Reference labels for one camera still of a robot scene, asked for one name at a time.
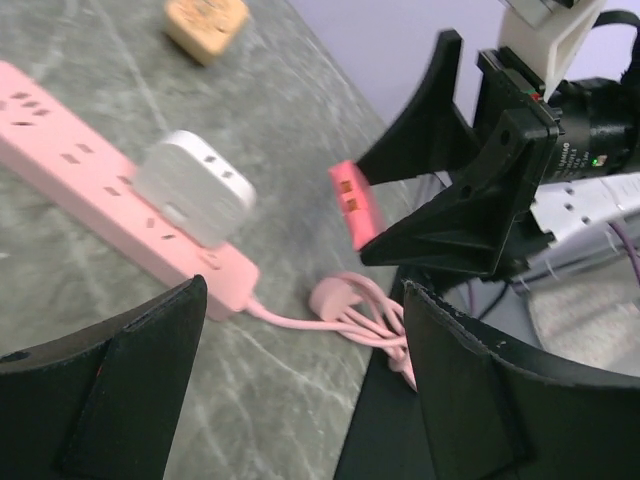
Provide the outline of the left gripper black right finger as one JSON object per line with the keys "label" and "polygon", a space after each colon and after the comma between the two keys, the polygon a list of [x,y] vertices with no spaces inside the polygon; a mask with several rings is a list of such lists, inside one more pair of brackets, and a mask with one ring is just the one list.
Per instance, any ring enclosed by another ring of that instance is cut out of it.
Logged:
{"label": "left gripper black right finger", "polygon": [[440,479],[635,479],[639,381],[535,348],[407,282],[404,322]]}

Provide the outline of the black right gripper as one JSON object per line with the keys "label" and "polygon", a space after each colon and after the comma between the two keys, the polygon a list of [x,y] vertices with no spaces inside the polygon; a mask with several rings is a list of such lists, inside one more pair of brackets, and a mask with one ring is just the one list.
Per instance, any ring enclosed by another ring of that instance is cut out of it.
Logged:
{"label": "black right gripper", "polygon": [[639,81],[563,80],[555,89],[507,47],[485,50],[474,130],[454,103],[462,38],[439,33],[413,98],[357,162],[371,185],[457,171],[454,183],[360,251],[367,266],[420,265],[489,278],[553,236],[530,211],[544,184],[639,170]]}

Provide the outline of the tan wooden plug adapter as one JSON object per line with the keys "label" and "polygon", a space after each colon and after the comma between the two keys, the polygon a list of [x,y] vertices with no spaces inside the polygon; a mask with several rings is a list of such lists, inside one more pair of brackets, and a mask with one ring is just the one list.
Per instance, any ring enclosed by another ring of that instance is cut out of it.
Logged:
{"label": "tan wooden plug adapter", "polygon": [[241,0],[170,0],[164,13],[168,37],[202,66],[222,55],[249,19]]}

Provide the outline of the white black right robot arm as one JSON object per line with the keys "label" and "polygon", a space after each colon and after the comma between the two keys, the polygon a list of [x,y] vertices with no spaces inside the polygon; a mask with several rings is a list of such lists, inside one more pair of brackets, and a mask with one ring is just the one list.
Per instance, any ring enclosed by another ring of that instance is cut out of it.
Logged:
{"label": "white black right robot arm", "polygon": [[[501,279],[585,228],[639,209],[639,88],[605,78],[552,94],[510,50],[479,54],[472,123],[453,93],[462,40],[442,31],[412,100],[354,165],[344,215],[368,266]],[[374,186],[447,172],[449,187],[384,226]]]}

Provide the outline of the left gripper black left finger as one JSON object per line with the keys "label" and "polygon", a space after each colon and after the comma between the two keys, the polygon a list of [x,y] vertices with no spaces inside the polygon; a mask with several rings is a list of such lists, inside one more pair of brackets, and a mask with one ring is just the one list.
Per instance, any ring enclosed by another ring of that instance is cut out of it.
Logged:
{"label": "left gripper black left finger", "polygon": [[4,479],[160,479],[207,307],[197,275],[1,358]]}

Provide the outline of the white square plug adapter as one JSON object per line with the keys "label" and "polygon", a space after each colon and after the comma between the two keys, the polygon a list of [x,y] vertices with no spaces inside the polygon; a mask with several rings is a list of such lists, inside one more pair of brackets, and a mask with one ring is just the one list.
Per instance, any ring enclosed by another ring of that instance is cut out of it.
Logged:
{"label": "white square plug adapter", "polygon": [[198,135],[177,130],[153,146],[132,178],[133,190],[173,226],[215,248],[248,218],[256,190]]}

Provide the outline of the pink power strip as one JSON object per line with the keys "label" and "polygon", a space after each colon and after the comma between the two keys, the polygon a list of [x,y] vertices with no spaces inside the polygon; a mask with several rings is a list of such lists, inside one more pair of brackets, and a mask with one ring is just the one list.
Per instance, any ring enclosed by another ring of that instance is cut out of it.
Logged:
{"label": "pink power strip", "polygon": [[258,267],[235,247],[198,246],[133,193],[133,163],[14,65],[1,64],[1,163],[151,276],[172,287],[196,274],[207,314],[245,310]]}

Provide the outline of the red square plug adapter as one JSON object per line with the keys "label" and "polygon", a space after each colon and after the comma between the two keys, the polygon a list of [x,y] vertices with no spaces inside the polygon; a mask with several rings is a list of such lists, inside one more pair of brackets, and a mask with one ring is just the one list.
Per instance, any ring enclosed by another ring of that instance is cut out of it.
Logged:
{"label": "red square plug adapter", "polygon": [[353,249],[360,251],[385,230],[384,218],[372,188],[351,160],[332,166],[329,177],[349,230]]}

